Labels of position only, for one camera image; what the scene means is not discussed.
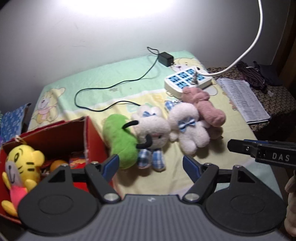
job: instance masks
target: gray gripper plate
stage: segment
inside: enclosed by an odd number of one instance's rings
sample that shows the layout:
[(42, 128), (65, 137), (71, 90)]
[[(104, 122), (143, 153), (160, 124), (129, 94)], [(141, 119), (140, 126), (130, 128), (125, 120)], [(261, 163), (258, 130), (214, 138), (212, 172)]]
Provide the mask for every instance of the gray gripper plate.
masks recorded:
[(26, 232), (19, 241), (281, 241), (279, 231), (257, 237), (227, 233), (213, 225), (198, 205), (177, 196), (127, 195), (118, 204), (102, 207), (86, 227), (60, 237)]

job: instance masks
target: black plush ear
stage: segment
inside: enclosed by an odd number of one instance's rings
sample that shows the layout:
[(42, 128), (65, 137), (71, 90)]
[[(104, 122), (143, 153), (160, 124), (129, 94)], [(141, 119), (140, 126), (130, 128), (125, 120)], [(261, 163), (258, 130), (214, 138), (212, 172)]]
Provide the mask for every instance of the black plush ear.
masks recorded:
[(137, 144), (136, 148), (137, 149), (146, 149), (146, 148), (149, 148), (150, 146), (152, 146), (152, 137), (149, 134), (147, 134), (146, 135), (146, 142), (143, 144)]
[(137, 121), (137, 120), (132, 120), (132, 121), (130, 121), (130, 122), (128, 122), (128, 123), (125, 123), (125, 124), (123, 125), (122, 129), (126, 129), (126, 128), (130, 127), (130, 126), (136, 126), (136, 125), (138, 125), (138, 124), (139, 124), (139, 121)]

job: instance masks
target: power strip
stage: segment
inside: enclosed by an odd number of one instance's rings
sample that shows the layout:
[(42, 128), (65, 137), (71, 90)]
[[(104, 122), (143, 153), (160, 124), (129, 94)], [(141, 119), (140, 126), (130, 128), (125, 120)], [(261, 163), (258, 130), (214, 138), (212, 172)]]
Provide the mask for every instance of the power strip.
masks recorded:
[[(198, 87), (204, 89), (212, 84), (212, 77), (206, 77), (196, 73), (196, 66), (191, 66), (185, 70), (179, 71), (165, 77), (165, 89), (173, 96), (181, 99), (182, 89), (184, 87)], [(205, 70), (199, 70), (201, 73), (207, 74)]]

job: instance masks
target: open book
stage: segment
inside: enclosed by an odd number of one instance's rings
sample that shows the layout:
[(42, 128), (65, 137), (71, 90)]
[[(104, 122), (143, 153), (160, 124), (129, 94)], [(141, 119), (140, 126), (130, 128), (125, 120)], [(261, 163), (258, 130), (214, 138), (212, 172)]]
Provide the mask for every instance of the open book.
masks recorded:
[(269, 114), (246, 81), (220, 78), (217, 83), (248, 124), (264, 122), (270, 119)]

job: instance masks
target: human hand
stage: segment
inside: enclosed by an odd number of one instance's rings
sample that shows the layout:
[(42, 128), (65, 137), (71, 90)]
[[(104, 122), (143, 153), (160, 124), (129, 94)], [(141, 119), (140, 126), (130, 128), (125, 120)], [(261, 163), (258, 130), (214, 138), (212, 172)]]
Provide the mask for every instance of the human hand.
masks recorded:
[(285, 186), (289, 193), (286, 219), (284, 221), (286, 231), (293, 237), (296, 237), (296, 176), (290, 178)]

